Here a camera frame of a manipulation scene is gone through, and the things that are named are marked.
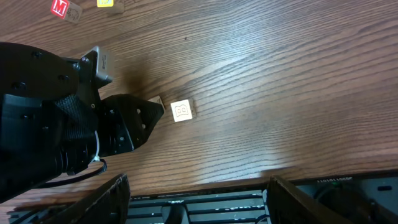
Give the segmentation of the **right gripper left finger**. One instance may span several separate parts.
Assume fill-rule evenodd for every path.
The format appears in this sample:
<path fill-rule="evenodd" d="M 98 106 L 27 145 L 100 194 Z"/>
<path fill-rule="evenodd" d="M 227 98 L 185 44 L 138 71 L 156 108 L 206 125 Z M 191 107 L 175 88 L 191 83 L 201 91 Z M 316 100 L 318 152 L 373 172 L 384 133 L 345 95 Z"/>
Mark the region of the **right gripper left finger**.
<path fill-rule="evenodd" d="M 89 196 L 44 220 L 50 224 L 124 224 L 131 198 L 129 179 L 119 174 Z"/>

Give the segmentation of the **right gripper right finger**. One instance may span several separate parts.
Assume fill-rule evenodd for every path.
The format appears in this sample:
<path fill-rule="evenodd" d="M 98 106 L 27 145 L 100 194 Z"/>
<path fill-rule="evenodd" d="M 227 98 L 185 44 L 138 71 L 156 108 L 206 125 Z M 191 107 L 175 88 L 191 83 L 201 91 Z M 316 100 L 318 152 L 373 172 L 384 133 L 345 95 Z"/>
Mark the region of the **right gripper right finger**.
<path fill-rule="evenodd" d="M 345 218 L 316 202 L 289 181 L 272 176 L 266 202 L 273 224 L 344 224 Z"/>

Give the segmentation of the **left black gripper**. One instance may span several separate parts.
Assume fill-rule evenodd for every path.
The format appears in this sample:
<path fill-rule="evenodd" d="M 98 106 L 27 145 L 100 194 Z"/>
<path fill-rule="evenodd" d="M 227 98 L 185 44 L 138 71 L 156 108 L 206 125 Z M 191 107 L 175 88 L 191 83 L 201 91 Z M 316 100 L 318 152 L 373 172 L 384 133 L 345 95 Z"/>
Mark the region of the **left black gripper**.
<path fill-rule="evenodd" d="M 97 101 L 99 156 L 132 152 L 145 144 L 164 114 L 159 103 L 129 94 Z"/>

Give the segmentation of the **white patterned block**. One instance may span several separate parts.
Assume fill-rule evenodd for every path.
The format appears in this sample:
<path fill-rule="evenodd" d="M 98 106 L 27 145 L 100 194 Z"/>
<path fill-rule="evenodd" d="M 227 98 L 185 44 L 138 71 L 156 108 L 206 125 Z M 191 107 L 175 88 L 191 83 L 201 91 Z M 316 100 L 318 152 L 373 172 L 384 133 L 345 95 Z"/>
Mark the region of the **white patterned block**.
<path fill-rule="evenodd" d="M 150 101 L 150 102 L 153 102 L 153 103 L 160 104 L 160 105 L 162 105 L 163 110 L 165 109 L 165 106 L 164 106 L 164 104 L 163 104 L 162 99 L 161 99 L 160 96 L 152 97 L 152 98 L 149 99 L 149 101 Z"/>

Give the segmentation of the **white B block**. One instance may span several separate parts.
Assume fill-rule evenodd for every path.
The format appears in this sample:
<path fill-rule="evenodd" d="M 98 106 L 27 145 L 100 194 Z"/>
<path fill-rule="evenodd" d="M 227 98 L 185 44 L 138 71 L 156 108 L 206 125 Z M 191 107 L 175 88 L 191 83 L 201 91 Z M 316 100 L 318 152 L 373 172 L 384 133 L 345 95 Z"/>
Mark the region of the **white B block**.
<path fill-rule="evenodd" d="M 175 122 L 190 120 L 196 116 L 195 105 L 191 98 L 173 102 L 170 107 Z"/>

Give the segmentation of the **yellow block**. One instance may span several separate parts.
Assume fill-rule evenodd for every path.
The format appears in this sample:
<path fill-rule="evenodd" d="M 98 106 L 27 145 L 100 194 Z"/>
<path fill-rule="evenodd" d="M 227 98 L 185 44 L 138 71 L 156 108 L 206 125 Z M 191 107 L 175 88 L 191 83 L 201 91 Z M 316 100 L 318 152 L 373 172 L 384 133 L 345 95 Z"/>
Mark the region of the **yellow block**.
<path fill-rule="evenodd" d="M 97 0 L 97 7 L 108 13 L 119 14 L 125 10 L 125 0 Z"/>

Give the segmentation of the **red M block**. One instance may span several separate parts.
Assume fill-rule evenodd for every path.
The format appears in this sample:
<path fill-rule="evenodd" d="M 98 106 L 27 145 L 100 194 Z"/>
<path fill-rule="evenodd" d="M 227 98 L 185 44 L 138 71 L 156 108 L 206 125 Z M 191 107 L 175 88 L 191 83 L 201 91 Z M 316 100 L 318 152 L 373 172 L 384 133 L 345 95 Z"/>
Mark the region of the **red M block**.
<path fill-rule="evenodd" d="M 50 11 L 64 21 L 77 24 L 83 13 L 83 8 L 69 0 L 53 0 Z"/>

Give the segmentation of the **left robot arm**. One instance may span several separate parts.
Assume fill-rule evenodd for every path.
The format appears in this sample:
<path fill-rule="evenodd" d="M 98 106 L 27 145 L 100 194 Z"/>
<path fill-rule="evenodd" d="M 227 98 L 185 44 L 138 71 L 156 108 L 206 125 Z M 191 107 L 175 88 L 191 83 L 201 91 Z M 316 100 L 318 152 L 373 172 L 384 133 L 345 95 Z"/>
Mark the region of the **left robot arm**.
<path fill-rule="evenodd" d="M 94 161 L 132 152 L 149 138 L 163 106 L 130 94 L 101 99 L 114 60 L 99 47 L 62 58 L 1 44 L 1 201 L 30 189 L 73 184 Z"/>

